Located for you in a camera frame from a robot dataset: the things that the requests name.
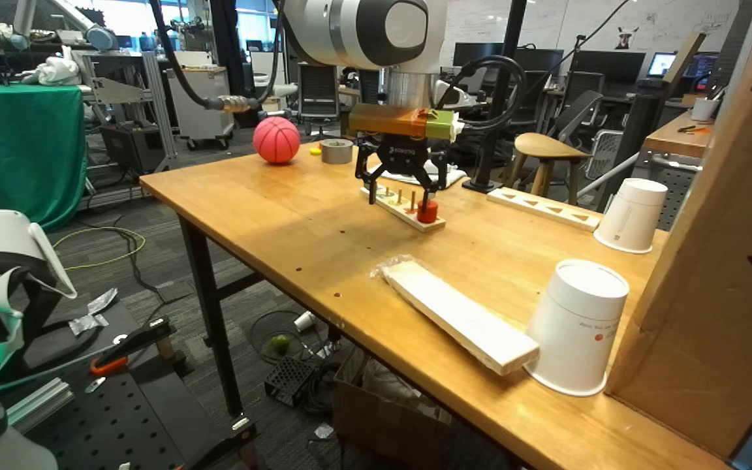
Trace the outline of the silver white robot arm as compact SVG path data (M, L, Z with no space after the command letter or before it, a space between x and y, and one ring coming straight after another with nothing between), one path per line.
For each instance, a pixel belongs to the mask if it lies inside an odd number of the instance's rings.
M409 176L423 202L443 192L445 167L435 164L435 178L426 172L430 147L456 135L456 117L432 108L443 0L274 0L274 7L298 57L387 74L387 99L358 101L345 117L367 202L383 172Z

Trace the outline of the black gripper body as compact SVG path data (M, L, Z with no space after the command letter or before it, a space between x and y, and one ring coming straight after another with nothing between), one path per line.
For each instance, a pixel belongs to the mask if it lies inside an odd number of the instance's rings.
M379 180L383 172L411 180L443 180L445 162L423 138L406 135L358 135L354 176Z

